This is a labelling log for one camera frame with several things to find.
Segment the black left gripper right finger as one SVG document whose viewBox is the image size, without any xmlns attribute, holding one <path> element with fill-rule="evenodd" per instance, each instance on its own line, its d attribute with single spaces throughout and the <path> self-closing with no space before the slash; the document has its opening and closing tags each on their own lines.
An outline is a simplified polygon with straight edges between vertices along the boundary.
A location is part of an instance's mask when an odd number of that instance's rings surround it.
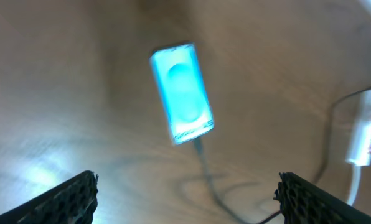
<svg viewBox="0 0 371 224">
<path fill-rule="evenodd" d="M 285 224 L 371 224 L 371 216 L 292 172 L 280 173 L 274 199 Z"/>
</svg>

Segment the turquoise screen smartphone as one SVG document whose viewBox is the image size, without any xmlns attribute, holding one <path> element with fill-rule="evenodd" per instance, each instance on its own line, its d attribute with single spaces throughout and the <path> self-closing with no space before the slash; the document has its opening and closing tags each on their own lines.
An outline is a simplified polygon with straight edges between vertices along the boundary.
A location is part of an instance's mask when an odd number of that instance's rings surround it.
<svg viewBox="0 0 371 224">
<path fill-rule="evenodd" d="M 154 50 L 149 63 L 172 143 L 180 145 L 212 130 L 215 121 L 195 44 L 184 42 Z"/>
</svg>

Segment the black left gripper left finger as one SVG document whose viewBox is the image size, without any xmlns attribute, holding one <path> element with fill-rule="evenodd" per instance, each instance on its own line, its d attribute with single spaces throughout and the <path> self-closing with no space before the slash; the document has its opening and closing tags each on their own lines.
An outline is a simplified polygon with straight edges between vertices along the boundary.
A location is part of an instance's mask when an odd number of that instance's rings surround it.
<svg viewBox="0 0 371 224">
<path fill-rule="evenodd" d="M 92 224 L 98 175 L 86 170 L 0 215 L 0 224 Z"/>
</svg>

